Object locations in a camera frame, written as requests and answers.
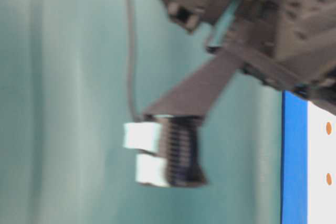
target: teal wall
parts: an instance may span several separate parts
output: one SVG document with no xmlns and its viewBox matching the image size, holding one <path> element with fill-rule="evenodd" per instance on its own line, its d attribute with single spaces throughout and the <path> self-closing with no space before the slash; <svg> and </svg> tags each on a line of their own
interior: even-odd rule
<svg viewBox="0 0 336 224">
<path fill-rule="evenodd" d="M 210 56 L 135 0 L 144 109 Z M 0 0 L 0 223 L 279 223 L 281 95 L 237 74 L 202 128 L 202 189 L 134 182 L 124 0 Z"/>
</svg>

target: wire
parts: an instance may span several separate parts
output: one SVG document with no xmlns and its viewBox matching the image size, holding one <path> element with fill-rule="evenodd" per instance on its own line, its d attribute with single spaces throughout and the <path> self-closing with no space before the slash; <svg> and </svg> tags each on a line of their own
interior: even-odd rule
<svg viewBox="0 0 336 224">
<path fill-rule="evenodd" d="M 135 9 L 133 0 L 126 0 L 127 19 L 128 19 L 128 37 L 129 37 L 129 52 L 127 66 L 127 96 L 128 106 L 133 121 L 139 122 L 140 116 L 136 111 L 135 105 L 135 65 L 136 65 L 136 32 L 135 32 Z"/>
</svg>

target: white block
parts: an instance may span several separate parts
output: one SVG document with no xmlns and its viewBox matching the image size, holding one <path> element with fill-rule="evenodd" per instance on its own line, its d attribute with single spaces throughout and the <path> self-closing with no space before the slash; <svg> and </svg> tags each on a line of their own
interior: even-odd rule
<svg viewBox="0 0 336 224">
<path fill-rule="evenodd" d="M 153 122 L 126 123 L 124 147 L 157 153 L 161 128 L 161 124 Z"/>
<path fill-rule="evenodd" d="M 139 183 L 150 183 L 154 186 L 169 187 L 165 179 L 167 161 L 161 157 L 148 154 L 138 154 L 136 157 L 135 180 Z"/>
</svg>

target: blue strip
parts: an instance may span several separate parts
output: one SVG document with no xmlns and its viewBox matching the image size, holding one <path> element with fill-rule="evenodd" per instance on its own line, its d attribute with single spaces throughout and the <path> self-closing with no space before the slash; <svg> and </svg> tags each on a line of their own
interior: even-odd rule
<svg viewBox="0 0 336 224">
<path fill-rule="evenodd" d="M 308 104 L 283 93 L 282 111 L 282 224 L 307 224 Z"/>
</svg>

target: orange dot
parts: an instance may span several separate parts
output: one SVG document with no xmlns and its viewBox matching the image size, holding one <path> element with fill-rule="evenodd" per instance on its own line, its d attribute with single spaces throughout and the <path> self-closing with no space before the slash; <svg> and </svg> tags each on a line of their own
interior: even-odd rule
<svg viewBox="0 0 336 224">
<path fill-rule="evenodd" d="M 327 174 L 327 183 L 328 183 L 329 186 L 331 186 L 331 184 L 332 184 L 332 178 L 331 178 L 330 173 Z"/>
<path fill-rule="evenodd" d="M 331 126 L 330 122 L 327 123 L 327 127 L 326 128 L 327 128 L 327 134 L 330 135 L 331 132 L 332 132 L 332 126 Z"/>
</svg>

